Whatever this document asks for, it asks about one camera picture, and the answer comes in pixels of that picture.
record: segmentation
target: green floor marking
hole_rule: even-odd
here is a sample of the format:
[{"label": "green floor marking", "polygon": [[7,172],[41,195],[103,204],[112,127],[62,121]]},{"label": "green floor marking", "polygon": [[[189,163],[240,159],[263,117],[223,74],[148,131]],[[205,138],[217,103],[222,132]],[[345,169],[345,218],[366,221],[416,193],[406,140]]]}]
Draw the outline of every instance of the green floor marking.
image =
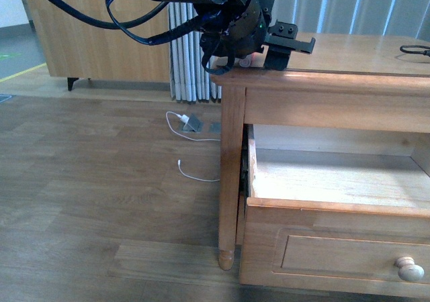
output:
[{"label": "green floor marking", "polygon": [[20,56],[20,55],[21,54],[16,54],[16,53],[4,54],[4,53],[0,52],[0,60],[5,60],[8,58],[13,58],[13,57]]}]

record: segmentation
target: cabinet leg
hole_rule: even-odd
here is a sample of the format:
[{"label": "cabinet leg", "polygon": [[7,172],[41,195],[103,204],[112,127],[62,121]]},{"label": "cabinet leg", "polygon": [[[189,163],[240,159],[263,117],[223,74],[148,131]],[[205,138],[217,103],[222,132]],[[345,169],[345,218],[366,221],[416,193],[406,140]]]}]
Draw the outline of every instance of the cabinet leg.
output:
[{"label": "cabinet leg", "polygon": [[220,250],[218,263],[222,270],[230,270],[234,262],[234,250]]},{"label": "cabinet leg", "polygon": [[73,89],[73,83],[76,82],[79,78],[77,77],[67,77],[67,89],[72,91]]}]

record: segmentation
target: white wall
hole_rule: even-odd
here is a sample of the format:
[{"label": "white wall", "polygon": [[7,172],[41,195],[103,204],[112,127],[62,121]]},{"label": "white wall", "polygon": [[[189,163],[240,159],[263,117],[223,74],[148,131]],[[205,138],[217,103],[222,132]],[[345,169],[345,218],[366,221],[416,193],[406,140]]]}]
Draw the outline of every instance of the white wall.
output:
[{"label": "white wall", "polygon": [[0,28],[28,23],[22,0],[0,0]]}]

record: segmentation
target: table leg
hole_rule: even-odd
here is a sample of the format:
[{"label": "table leg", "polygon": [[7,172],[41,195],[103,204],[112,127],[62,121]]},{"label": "table leg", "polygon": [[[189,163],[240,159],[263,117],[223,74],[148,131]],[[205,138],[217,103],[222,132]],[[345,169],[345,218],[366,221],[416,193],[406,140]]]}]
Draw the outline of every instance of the table leg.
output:
[{"label": "table leg", "polygon": [[229,270],[234,262],[244,116],[245,88],[223,87],[218,244],[220,249],[219,265],[223,270]]},{"label": "table leg", "polygon": [[67,89],[69,90],[69,92],[72,91],[73,83],[76,82],[77,80],[78,80],[77,77],[67,77]]}]

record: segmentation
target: wooden floor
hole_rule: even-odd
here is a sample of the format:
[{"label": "wooden floor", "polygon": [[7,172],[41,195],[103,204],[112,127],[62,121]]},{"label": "wooden floor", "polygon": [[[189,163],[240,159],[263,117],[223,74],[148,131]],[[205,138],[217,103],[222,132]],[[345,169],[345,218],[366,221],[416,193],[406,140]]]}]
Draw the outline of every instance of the wooden floor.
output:
[{"label": "wooden floor", "polygon": [[177,169],[218,178],[219,144],[165,122],[207,128],[219,105],[61,97],[59,79],[26,75],[0,83],[21,95],[0,103],[0,301],[423,301],[239,285],[239,250],[231,271],[217,263],[219,184]]}]

